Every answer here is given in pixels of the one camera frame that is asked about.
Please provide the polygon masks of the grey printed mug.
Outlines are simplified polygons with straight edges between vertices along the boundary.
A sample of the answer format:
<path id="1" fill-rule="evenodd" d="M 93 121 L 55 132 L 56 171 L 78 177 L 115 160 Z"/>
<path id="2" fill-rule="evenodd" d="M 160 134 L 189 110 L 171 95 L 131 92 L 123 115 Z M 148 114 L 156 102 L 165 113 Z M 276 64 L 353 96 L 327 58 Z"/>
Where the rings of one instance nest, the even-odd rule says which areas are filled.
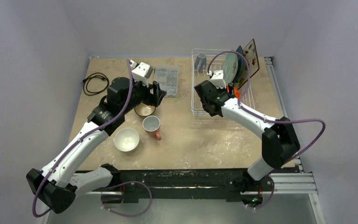
<path id="1" fill-rule="evenodd" d="M 194 62 L 194 69 L 200 73 L 205 70 L 207 66 L 207 56 L 205 53 L 201 52 L 197 55 L 195 62 Z"/>

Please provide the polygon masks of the orange bowl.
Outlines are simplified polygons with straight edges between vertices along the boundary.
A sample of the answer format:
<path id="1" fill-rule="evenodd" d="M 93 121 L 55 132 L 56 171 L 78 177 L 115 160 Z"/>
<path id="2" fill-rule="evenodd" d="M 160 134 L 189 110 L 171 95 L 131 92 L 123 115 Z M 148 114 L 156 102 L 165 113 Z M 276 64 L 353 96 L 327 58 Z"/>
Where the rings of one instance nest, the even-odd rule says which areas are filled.
<path id="1" fill-rule="evenodd" d="M 238 89 L 236 87 L 233 88 L 233 92 L 236 98 L 240 98 L 241 97 L 241 93 L 238 91 Z"/>

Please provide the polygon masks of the light green round plate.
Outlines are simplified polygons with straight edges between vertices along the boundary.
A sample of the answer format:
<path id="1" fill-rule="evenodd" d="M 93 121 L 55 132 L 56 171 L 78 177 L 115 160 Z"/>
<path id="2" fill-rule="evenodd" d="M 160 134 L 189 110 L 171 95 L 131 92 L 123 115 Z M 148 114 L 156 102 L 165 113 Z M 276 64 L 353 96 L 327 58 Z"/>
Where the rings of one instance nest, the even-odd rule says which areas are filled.
<path id="1" fill-rule="evenodd" d="M 227 53 L 223 66 L 223 79 L 226 84 L 231 83 L 238 70 L 238 56 L 236 53 Z"/>

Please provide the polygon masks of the teal square plate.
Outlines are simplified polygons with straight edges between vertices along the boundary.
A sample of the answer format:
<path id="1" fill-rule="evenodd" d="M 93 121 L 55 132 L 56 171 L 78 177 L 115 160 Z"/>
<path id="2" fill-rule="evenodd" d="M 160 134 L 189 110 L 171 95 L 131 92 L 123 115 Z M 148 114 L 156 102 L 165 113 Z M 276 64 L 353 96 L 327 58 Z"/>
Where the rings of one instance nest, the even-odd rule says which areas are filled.
<path id="1" fill-rule="evenodd" d="M 242 56 L 244 55 L 243 48 L 242 48 L 241 45 L 239 45 L 239 47 L 236 49 L 236 52 L 238 52 Z M 239 85 L 239 78 L 240 78 L 240 74 L 242 73 L 242 69 L 243 69 L 243 59 L 242 59 L 242 57 L 237 56 L 237 58 L 238 58 L 237 72 L 236 72 L 236 75 L 235 75 L 235 77 L 233 79 L 233 83 L 235 85 Z"/>

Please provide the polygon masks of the square floral plate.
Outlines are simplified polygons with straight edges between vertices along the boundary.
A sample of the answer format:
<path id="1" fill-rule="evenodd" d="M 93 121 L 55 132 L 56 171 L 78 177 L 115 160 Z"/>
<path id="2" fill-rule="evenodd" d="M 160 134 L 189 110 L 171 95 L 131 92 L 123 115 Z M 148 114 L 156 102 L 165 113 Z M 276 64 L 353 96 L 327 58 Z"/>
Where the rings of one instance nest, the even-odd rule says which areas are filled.
<path id="1" fill-rule="evenodd" d="M 236 83 L 238 89 L 240 89 L 248 81 L 248 72 L 250 72 L 250 77 L 252 77 L 260 69 L 258 53 L 254 39 L 252 39 L 245 47 L 242 48 L 242 52 L 249 64 L 249 69 L 246 67 L 246 64 L 242 61 L 242 59 L 239 58 L 242 64 L 241 72 L 239 73 Z"/>

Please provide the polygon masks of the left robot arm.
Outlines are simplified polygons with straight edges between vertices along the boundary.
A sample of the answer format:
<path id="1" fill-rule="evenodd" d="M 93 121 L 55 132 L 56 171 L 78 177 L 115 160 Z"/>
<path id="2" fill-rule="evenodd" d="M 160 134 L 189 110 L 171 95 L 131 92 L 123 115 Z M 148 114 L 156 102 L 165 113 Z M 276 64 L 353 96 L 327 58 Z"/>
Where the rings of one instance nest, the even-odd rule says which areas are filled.
<path id="1" fill-rule="evenodd" d="M 165 96 L 166 91 L 156 81 L 149 84 L 131 77 L 113 79 L 75 138 L 48 165 L 27 173 L 34 194 L 33 216 L 42 217 L 50 211 L 59 214 L 90 191 L 114 191 L 127 185 L 121 180 L 121 172 L 110 164 L 80 176 L 74 174 L 91 152 L 124 123 L 126 113 L 141 103 L 158 107 Z"/>

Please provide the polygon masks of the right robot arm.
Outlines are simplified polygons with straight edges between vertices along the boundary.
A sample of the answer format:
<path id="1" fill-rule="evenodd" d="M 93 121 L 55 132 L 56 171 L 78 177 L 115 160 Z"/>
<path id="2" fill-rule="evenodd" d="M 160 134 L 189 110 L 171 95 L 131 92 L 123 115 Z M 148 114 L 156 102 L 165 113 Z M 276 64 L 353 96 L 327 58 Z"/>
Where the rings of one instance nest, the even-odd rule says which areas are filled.
<path id="1" fill-rule="evenodd" d="M 195 86 L 204 111 L 210 116 L 221 116 L 237 122 L 262 141 L 261 156 L 248 169 L 243 184 L 249 190 L 260 186 L 262 178 L 281 168 L 300 149 L 300 143 L 291 121 L 262 114 L 245 104 L 227 89 L 218 89 L 206 80 Z"/>

